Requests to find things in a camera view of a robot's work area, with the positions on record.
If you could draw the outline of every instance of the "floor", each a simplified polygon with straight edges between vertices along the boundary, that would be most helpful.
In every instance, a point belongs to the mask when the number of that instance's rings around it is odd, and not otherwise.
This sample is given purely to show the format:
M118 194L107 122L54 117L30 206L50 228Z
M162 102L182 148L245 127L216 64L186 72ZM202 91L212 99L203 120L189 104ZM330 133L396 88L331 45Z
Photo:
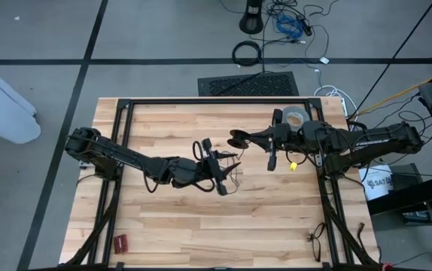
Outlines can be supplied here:
M326 9L330 4L299 0L298 8L310 2ZM243 0L224 3L234 11L244 8ZM313 16L311 24L330 35L330 63L314 65L322 84L337 86L360 103L391 63L365 108L432 77L432 8L399 50L431 4L340 0L328 16ZM197 78L260 71L260 66L231 64L233 47L248 39L237 27L240 17L218 0L0 0L0 77L37 108L42 128L41 136L25 145L0 139L0 270L58 264L78 178L77 162L60 146L69 131L91 124L99 97L197 96ZM321 28L316 32L310 58L321 56L327 40ZM280 37L266 30L266 39ZM302 59L311 41L305 39L306 44L267 47L266 57L280 64L287 63L283 58ZM266 68L293 72L301 96L317 89L314 69L300 62L283 66ZM407 108L428 114L418 102ZM386 114L376 111L361 120L372 126ZM398 116L385 123L395 122ZM432 142L398 164L407 163L432 174ZM373 226L383 261L432 252L432 227L406 227L397 214L375 216ZM432 254L399 266L432 269Z

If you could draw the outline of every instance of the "red object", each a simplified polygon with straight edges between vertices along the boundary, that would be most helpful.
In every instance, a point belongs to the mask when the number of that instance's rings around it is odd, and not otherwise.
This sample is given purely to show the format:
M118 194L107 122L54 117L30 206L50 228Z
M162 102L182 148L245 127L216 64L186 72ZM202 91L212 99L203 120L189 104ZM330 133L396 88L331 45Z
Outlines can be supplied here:
M123 254L127 252L127 236L126 234L122 234L114 237L114 252L116 254Z

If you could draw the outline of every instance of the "yellow cable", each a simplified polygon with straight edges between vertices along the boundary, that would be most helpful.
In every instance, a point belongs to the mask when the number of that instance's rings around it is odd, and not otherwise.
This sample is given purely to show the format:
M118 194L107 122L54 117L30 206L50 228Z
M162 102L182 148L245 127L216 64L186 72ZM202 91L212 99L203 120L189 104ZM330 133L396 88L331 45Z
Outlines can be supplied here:
M365 112L368 112L368 111L370 111L370 110L372 110L372 109L374 109L374 108L376 108L376 107L379 107L380 105L383 105L384 103L386 103L386 102L388 102L388 101L390 101L390 100L392 100L392 99L396 99L396 98L398 98L398 97L400 97L400 96L403 96L403 95L405 95L406 93L408 93L408 92L410 92L410 91L416 89L417 87L420 87L422 84L426 84L426 83L428 83L428 82L430 82L430 81L432 81L432 78L430 78L430 79L428 79L428 80L426 80L426 81L423 81L423 82L421 82L420 84L416 84L415 86L411 86L411 87L407 88L406 90L404 90L404 91L402 91L402 92L400 92L400 93L397 93L397 94L395 94L395 95L393 95L393 96L390 96L390 97L388 97L387 99L384 99L383 101L381 101L381 102L379 102L379 103L377 103L377 104L375 104L375 105L372 105L371 107L369 107L369 108L367 108L367 109L365 109L365 110L360 111L360 112L358 113L358 115L356 115L355 117L360 116L361 114L364 114Z

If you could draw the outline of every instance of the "yellow object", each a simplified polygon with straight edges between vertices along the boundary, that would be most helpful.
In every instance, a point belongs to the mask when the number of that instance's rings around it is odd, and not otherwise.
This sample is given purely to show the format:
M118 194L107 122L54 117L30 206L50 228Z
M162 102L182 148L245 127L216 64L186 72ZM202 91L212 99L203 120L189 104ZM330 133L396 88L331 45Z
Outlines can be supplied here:
M395 95L393 95L393 96L390 96L390 97L388 97L387 99L384 99L383 101L381 101L381 102L379 102L379 103L377 103L377 104L375 104L375 105L372 105L372 107L360 111L359 114L356 115L355 117L357 117L357 116L359 116L359 115L361 115L361 114L364 114L365 112L368 112L368 111L370 111L370 110L372 110L372 109L374 109L374 108L376 108L376 107L379 107L380 105L383 105L384 103L386 103L386 102L388 102L388 101L390 101L390 100L392 100L392 99L395 99L395 98L398 98L398 97L400 97L400 96L403 96L403 95L405 95L406 93L408 93L408 92L410 92L410 91L416 89L417 87L420 87L422 84L426 84L426 83L428 83L428 82L430 82L430 81L432 81L432 78L430 78L430 79L428 79L428 80L426 80L426 81L424 81L424 82L421 82L420 84L416 84L415 86L409 87L409 88L407 88L406 90L404 90L404 91L402 91L402 92L400 92L400 93L397 93L397 94L395 94Z
M290 166L291 171L295 171L295 170L297 170L297 166L298 166L297 163L292 162L292 163L291 163L291 166Z

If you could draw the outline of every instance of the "white container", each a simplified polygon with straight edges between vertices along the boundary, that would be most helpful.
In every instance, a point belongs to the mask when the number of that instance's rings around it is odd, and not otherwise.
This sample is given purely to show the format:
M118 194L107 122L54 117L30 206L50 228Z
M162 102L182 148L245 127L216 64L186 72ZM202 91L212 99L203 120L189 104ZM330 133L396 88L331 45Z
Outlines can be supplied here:
M36 139L41 127L34 115L35 108L0 78L0 137L16 144Z

